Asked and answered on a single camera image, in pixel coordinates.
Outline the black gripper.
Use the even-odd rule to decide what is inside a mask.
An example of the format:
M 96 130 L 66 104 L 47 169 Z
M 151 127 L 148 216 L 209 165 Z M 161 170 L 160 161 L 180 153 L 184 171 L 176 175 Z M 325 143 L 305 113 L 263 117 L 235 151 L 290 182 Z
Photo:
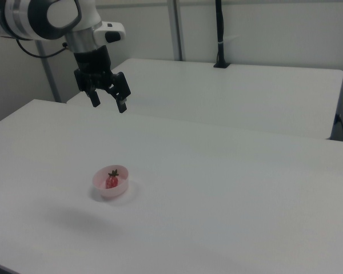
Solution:
M 74 53 L 78 69 L 74 71 L 75 79 L 80 91 L 85 91 L 93 107 L 98 107 L 101 102 L 96 90 L 105 90 L 116 101 L 118 111 L 127 110 L 127 97 L 131 94 L 129 85 L 123 72 L 111 72 L 111 60 L 106 46 L 86 52 Z

